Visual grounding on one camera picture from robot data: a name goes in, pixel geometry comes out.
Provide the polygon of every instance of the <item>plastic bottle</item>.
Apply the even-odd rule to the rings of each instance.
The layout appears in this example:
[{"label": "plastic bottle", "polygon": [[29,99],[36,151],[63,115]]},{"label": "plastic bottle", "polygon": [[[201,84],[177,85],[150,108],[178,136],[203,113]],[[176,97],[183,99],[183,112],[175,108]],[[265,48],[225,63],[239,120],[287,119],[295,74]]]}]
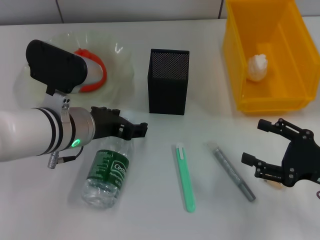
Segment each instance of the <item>plastic bottle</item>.
[{"label": "plastic bottle", "polygon": [[133,156],[133,140],[106,137],[102,140],[82,188],[90,206],[107,209],[117,201]]}]

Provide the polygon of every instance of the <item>white figurine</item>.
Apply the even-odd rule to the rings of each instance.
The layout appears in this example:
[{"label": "white figurine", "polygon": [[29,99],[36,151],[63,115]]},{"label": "white figurine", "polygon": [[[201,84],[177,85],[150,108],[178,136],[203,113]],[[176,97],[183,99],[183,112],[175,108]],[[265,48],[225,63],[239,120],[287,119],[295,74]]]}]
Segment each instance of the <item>white figurine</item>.
[{"label": "white figurine", "polygon": [[267,75],[268,60],[266,55],[254,55],[248,61],[248,78],[260,82]]}]

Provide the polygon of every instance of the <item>white tile wall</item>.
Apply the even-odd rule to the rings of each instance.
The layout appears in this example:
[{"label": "white tile wall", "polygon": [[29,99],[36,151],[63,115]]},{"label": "white tile wall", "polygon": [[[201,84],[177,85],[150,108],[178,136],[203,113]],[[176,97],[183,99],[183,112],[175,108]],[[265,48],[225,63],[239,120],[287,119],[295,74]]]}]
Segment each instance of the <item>white tile wall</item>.
[{"label": "white tile wall", "polygon": [[0,25],[57,24],[55,0],[0,0]]},{"label": "white tile wall", "polygon": [[58,0],[65,23],[216,19],[221,0]]},{"label": "white tile wall", "polygon": [[[320,0],[295,0],[302,16],[320,16]],[[221,18],[227,17],[226,5],[223,5]]]}]

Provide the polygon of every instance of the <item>green pen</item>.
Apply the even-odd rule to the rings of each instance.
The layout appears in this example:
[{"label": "green pen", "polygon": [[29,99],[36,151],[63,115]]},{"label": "green pen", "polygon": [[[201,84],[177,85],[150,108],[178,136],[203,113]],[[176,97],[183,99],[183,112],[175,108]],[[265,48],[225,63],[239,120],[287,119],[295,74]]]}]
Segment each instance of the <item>green pen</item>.
[{"label": "green pen", "polygon": [[196,210],[196,203],[188,170],[187,155],[182,143],[175,145],[175,153],[179,166],[185,208],[189,213],[192,213]]}]

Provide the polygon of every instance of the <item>green led light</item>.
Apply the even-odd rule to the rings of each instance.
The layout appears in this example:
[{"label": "green led light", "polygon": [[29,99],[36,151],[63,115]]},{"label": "green led light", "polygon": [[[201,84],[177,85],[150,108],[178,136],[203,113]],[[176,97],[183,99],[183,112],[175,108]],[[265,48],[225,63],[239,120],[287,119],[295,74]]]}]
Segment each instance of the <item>green led light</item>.
[{"label": "green led light", "polygon": [[80,143],[80,139],[75,140],[72,144],[71,147],[75,147]]}]

